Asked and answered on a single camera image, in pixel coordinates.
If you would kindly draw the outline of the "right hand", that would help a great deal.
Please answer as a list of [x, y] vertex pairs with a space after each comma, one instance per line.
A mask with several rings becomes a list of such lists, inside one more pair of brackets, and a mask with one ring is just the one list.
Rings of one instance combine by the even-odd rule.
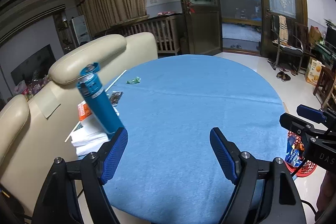
[[318, 212], [325, 211], [335, 195], [335, 174], [326, 171], [317, 199]]

